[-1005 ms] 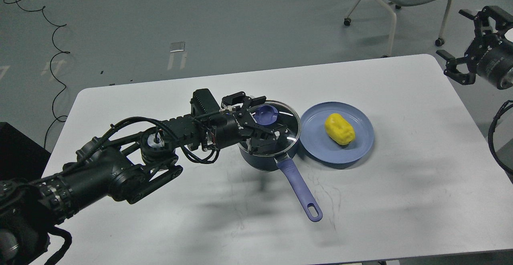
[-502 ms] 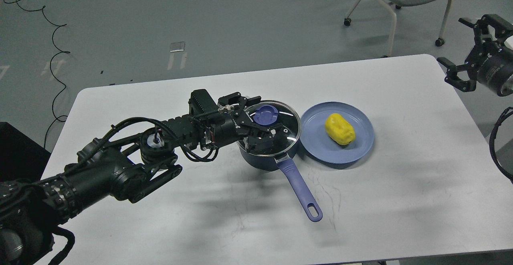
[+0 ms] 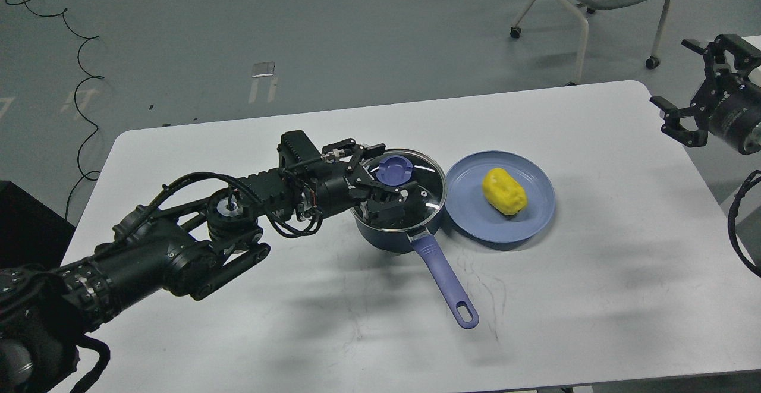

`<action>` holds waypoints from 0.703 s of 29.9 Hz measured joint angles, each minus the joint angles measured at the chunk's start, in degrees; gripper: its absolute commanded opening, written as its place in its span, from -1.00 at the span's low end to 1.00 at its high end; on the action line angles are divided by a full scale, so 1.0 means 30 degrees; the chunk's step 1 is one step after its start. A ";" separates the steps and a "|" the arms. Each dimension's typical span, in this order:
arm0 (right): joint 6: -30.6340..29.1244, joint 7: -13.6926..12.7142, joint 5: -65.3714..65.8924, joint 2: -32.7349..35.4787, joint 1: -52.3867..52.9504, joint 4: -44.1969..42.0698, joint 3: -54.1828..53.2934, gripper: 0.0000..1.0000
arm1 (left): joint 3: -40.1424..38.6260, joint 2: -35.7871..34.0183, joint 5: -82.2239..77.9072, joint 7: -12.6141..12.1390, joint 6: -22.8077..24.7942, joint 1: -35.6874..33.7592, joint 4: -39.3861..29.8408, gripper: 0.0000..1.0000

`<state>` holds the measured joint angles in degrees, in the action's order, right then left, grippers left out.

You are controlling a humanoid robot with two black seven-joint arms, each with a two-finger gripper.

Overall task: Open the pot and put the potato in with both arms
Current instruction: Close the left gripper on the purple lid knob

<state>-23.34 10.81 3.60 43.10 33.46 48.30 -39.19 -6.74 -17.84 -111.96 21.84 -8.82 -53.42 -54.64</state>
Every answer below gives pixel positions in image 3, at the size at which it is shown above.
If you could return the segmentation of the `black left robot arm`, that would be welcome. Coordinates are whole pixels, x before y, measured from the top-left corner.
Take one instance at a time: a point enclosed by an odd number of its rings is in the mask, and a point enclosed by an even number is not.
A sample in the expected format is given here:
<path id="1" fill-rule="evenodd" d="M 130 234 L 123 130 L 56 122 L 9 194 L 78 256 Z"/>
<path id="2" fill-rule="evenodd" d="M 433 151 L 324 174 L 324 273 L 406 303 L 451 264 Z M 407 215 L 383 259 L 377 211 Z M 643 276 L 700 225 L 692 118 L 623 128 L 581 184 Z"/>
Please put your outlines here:
<path id="1" fill-rule="evenodd" d="M 161 288 L 199 301 L 260 263 L 270 252 L 261 218 L 284 238 L 307 237 L 362 204 L 373 217 L 399 214 L 417 184 L 391 184 L 364 166 L 384 158 L 384 144 L 345 139 L 318 150 L 296 130 L 282 134 L 277 151 L 268 171 L 193 172 L 163 185 L 91 256 L 2 268 L 2 391 L 49 391 L 76 371 L 81 348 L 98 354 L 73 387 L 88 391 L 111 358 L 90 334 Z"/>

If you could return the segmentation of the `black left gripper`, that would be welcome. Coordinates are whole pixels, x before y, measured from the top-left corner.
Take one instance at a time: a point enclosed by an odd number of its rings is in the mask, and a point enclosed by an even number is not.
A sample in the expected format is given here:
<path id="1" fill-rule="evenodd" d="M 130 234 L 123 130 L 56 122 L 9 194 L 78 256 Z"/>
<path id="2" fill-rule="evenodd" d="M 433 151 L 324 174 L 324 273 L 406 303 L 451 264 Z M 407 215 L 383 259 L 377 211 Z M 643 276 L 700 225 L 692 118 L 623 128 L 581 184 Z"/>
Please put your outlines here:
<path id="1" fill-rule="evenodd" d="M 316 168 L 316 206 L 322 215 L 351 209 L 356 219 L 370 227 L 402 227 L 408 199 L 418 186 L 410 181 L 400 186 L 376 183 L 364 162 L 381 156 L 386 144 L 357 143 L 354 139 L 324 146 Z"/>

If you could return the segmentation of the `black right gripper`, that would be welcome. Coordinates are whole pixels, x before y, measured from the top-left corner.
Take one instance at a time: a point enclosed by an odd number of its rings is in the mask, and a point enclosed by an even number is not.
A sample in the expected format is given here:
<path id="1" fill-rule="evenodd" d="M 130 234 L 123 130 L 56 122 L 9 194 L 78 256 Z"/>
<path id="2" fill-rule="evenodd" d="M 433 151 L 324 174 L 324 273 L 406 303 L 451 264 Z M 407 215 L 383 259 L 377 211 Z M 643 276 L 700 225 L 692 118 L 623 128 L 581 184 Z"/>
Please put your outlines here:
<path id="1" fill-rule="evenodd" d="M 677 108 L 664 97 L 650 97 L 663 113 L 661 132 L 685 147 L 703 147 L 707 132 L 742 155 L 760 149 L 760 87 L 750 74 L 760 66 L 759 48 L 734 34 L 720 34 L 702 46 L 697 40 L 681 44 L 701 55 L 707 84 L 738 84 L 730 89 L 707 90 L 699 106 Z M 681 120 L 695 118 L 697 128 L 688 130 Z"/>

